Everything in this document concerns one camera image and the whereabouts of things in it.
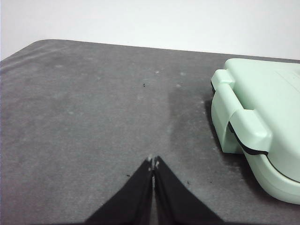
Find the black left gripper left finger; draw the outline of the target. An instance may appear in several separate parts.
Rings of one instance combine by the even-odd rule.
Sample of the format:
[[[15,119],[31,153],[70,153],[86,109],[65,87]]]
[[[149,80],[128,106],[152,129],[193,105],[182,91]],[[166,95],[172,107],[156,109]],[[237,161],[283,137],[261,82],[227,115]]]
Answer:
[[[152,204],[152,158],[146,158],[125,185],[87,223],[148,223]]]

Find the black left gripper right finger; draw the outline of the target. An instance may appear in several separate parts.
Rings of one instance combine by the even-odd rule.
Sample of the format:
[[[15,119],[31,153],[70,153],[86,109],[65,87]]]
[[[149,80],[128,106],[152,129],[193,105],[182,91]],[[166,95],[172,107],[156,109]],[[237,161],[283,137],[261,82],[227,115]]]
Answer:
[[[194,196],[164,160],[154,159],[155,195],[160,223],[221,223],[222,219]]]

